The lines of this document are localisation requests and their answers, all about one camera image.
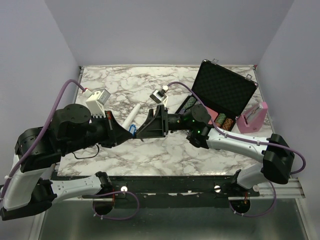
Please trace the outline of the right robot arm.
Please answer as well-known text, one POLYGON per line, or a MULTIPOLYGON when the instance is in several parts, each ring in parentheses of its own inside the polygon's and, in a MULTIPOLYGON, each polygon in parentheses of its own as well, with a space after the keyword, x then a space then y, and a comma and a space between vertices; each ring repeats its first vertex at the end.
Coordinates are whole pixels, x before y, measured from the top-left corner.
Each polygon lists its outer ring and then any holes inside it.
POLYGON ((295 155, 278 134, 271 137, 252 137, 233 133, 209 124, 207 109, 198 104, 183 114, 171 114, 163 105, 150 110, 146 121, 136 131, 136 139, 164 138, 168 132, 187 130, 187 140, 196 148, 225 150, 257 161, 246 169, 237 170, 230 191, 241 196, 248 189, 270 181, 288 183, 295 155))

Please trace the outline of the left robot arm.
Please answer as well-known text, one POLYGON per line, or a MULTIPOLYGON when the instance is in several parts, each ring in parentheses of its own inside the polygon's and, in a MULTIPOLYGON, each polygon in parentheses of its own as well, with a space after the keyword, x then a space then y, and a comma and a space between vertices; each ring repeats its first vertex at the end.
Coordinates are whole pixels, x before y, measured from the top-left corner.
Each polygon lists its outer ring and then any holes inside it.
POLYGON ((133 135, 117 123, 111 111, 106 111, 105 118, 94 118, 87 107, 73 103, 51 115, 43 127, 27 129, 17 140, 13 173, 1 190, 4 221, 35 216, 70 198, 104 198, 113 190, 109 176, 102 171, 70 181, 41 176, 70 153, 95 145, 113 148, 133 135))

